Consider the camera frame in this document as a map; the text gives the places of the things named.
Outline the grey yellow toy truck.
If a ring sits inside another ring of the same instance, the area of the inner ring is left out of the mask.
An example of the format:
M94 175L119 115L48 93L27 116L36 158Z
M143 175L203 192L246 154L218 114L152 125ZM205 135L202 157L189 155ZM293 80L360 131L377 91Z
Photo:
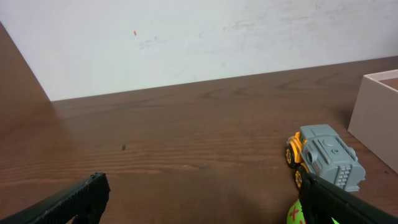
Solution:
M366 175L355 150L327 124L300 127L287 140L285 159L295 170L298 189L304 175L314 174L347 192L357 192Z

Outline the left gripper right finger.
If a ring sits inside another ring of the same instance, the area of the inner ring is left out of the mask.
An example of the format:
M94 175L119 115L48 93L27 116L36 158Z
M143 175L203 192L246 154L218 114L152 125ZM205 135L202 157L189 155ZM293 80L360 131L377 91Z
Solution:
M397 217L314 174L303 176L298 199L307 224L397 224Z

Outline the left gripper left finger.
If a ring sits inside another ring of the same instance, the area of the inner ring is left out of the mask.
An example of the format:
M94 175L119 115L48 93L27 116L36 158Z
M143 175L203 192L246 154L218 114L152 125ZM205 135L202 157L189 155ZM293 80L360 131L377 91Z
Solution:
M1 220L3 224L98 224L109 200L106 174L96 172L81 182Z

